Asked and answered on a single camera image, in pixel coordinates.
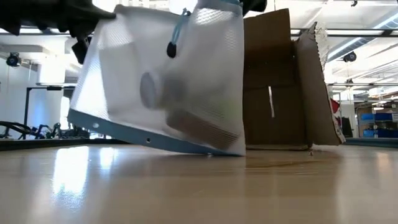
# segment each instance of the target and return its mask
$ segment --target red object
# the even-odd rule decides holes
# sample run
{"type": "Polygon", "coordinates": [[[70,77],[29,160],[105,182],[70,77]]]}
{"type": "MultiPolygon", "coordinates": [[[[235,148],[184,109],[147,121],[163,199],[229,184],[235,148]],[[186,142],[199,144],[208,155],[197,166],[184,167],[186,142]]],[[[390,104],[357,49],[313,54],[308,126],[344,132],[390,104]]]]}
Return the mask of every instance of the red object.
{"type": "Polygon", "coordinates": [[[340,108],[340,104],[337,103],[337,101],[335,101],[334,99],[330,99],[330,102],[333,112],[336,113],[338,111],[338,108],[340,108]]]}

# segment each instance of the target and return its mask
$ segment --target cardboard box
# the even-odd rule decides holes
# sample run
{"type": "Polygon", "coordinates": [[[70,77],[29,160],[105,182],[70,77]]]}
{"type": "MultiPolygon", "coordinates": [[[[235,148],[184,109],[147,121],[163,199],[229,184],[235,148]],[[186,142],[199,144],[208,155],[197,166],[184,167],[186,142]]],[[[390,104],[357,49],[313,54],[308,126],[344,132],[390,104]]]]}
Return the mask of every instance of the cardboard box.
{"type": "Polygon", "coordinates": [[[323,79],[315,25],[292,41],[288,9],[244,20],[248,148],[300,150],[345,141],[323,79]]]}

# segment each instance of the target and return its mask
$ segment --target fluorescent light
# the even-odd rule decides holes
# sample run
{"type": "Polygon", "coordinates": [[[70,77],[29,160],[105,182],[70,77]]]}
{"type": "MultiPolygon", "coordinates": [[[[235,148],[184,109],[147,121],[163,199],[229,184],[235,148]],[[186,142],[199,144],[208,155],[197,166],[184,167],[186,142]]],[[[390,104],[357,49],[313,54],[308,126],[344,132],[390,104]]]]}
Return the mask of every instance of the fluorescent light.
{"type": "Polygon", "coordinates": [[[77,86],[77,83],[36,83],[38,86],[63,86],[63,87],[69,87],[69,86],[77,86]]]}
{"type": "MultiPolygon", "coordinates": [[[[39,29],[29,29],[29,28],[21,28],[19,30],[20,34],[41,34],[42,31],[40,31],[39,29]]],[[[7,31],[5,31],[4,29],[0,29],[0,34],[8,34],[7,31]]]]}
{"type": "Polygon", "coordinates": [[[346,47],[350,46],[351,44],[359,41],[361,38],[357,37],[349,42],[347,42],[345,45],[339,47],[338,49],[334,50],[332,53],[329,54],[329,58],[335,56],[338,52],[341,52],[342,50],[344,50],[346,47]]]}
{"type": "Polygon", "coordinates": [[[383,30],[326,30],[328,35],[380,35],[383,30]]]}
{"type": "Polygon", "coordinates": [[[69,34],[69,31],[60,32],[58,29],[50,29],[50,31],[54,34],[69,34]]]}
{"type": "Polygon", "coordinates": [[[377,102],[377,103],[372,103],[372,105],[381,105],[381,104],[384,104],[384,103],[387,103],[386,101],[380,101],[380,102],[377,102]]]}
{"type": "Polygon", "coordinates": [[[391,21],[393,21],[394,19],[397,19],[397,18],[398,18],[398,13],[395,14],[394,16],[391,16],[390,18],[386,19],[384,22],[380,23],[379,25],[373,27],[373,29],[379,29],[382,26],[386,25],[387,23],[389,23],[389,22],[391,22],[391,21]]]}
{"type": "Polygon", "coordinates": [[[298,35],[300,33],[300,30],[298,30],[298,29],[292,29],[292,30],[290,30],[290,34],[291,35],[298,35]]]}

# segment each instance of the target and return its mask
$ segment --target wall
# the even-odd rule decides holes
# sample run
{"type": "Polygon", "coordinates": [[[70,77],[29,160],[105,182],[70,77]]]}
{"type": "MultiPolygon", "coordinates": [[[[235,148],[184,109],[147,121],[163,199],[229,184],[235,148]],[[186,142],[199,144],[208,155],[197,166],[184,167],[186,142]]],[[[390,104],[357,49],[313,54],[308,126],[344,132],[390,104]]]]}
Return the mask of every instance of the wall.
{"type": "MultiPolygon", "coordinates": [[[[37,72],[24,67],[11,68],[0,58],[0,121],[23,123],[25,96],[28,86],[36,86],[37,72]]],[[[60,120],[62,91],[32,90],[30,92],[28,126],[48,124],[60,120]]],[[[19,135],[12,131],[13,137],[19,135]]]]}
{"type": "Polygon", "coordinates": [[[341,104],[341,114],[344,118],[348,118],[351,124],[351,129],[353,130],[353,137],[358,138],[358,125],[355,117],[355,106],[354,103],[342,103],[341,104]]]}

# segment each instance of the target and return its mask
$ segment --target mesh bag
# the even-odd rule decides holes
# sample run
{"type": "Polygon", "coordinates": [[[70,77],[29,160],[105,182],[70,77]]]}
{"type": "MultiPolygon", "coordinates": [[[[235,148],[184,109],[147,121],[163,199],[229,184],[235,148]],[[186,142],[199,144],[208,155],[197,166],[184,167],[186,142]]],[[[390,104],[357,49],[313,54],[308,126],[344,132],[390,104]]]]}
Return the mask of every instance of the mesh bag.
{"type": "Polygon", "coordinates": [[[199,1],[181,16],[124,6],[115,13],[97,25],[70,121],[133,144],[244,155],[238,1],[199,1]]]}

